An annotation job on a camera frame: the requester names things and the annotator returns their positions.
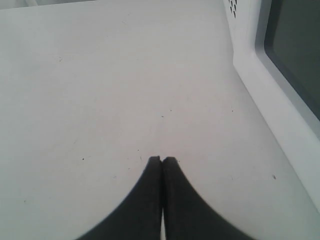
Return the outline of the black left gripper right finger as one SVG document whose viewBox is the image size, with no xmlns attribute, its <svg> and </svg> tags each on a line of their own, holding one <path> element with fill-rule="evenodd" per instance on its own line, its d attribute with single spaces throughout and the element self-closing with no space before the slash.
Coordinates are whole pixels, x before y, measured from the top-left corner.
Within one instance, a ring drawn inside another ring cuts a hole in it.
<svg viewBox="0 0 320 240">
<path fill-rule="evenodd" d="M 251 239 L 202 199 L 174 157 L 167 157 L 162 162 L 162 182 L 167 240 Z"/>
</svg>

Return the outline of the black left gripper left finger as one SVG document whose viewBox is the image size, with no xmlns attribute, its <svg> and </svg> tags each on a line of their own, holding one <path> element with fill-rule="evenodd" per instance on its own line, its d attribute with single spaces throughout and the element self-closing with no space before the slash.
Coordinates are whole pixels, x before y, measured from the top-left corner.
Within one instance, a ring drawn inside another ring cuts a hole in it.
<svg viewBox="0 0 320 240">
<path fill-rule="evenodd" d="M 149 158 L 125 199 L 80 240 L 159 240 L 163 212 L 162 161 Z"/>
</svg>

